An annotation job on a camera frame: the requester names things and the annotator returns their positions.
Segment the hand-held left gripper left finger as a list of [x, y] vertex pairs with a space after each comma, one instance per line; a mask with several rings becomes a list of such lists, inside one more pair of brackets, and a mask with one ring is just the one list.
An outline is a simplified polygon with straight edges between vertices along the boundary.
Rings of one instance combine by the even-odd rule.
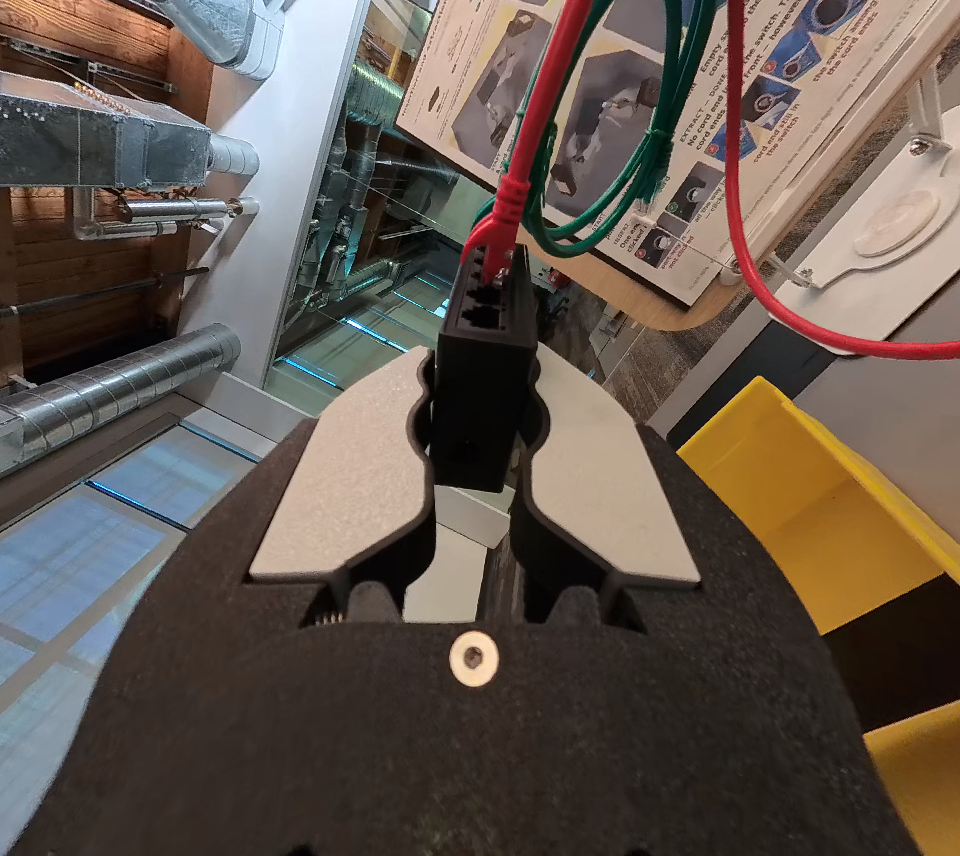
[[417, 346], [362, 378], [319, 415], [253, 557], [256, 582], [346, 587], [357, 570], [414, 538], [424, 563], [436, 545], [434, 469], [427, 454], [434, 352]]

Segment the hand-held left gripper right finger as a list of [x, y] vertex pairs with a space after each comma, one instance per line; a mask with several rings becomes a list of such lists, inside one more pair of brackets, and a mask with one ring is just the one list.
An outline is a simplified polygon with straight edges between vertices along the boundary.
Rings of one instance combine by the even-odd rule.
[[701, 575], [628, 412], [546, 345], [522, 434], [519, 556], [546, 586], [692, 589]]

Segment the black ethernet port box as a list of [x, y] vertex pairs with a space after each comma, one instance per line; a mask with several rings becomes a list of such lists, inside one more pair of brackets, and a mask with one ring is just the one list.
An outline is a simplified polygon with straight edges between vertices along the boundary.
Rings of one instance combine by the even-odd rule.
[[429, 456], [440, 486], [498, 492], [529, 398], [537, 302], [525, 246], [500, 283], [472, 250], [450, 293], [435, 356]]

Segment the yellow plastic bin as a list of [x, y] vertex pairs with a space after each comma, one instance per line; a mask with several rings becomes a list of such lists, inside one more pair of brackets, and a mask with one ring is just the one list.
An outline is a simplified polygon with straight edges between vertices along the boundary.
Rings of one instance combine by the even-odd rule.
[[761, 377], [678, 454], [805, 606], [920, 851], [958, 854], [958, 542]]

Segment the white pillar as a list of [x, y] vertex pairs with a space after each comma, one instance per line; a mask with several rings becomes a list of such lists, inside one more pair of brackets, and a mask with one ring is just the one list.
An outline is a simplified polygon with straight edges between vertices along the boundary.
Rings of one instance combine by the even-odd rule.
[[208, 272], [185, 291], [179, 330], [228, 326], [242, 351], [226, 374], [259, 395], [270, 391], [287, 301], [369, 1], [295, 0], [269, 80], [213, 73], [208, 124], [251, 143], [260, 167], [251, 177], [213, 174], [207, 190], [225, 200], [255, 199], [259, 212], [233, 218], [216, 237], [194, 233], [191, 259]]

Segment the white sign base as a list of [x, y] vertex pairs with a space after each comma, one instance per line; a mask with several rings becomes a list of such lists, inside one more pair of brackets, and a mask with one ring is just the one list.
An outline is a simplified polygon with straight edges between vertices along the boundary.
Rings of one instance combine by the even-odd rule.
[[855, 201], [776, 299], [848, 337], [888, 338], [958, 274], [958, 108], [930, 69], [909, 94], [911, 141]]

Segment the printed instruction sheet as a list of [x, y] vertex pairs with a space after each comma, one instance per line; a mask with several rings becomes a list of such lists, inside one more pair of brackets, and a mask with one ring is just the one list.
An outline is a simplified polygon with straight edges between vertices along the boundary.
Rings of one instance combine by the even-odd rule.
[[[541, 178], [554, 248], [692, 307], [734, 262], [723, 188], [730, 0], [611, 0], [569, 71]], [[750, 249], [774, 205], [921, 29], [958, 0], [743, 0], [738, 110]], [[398, 126], [496, 188], [564, 0], [438, 0]]]

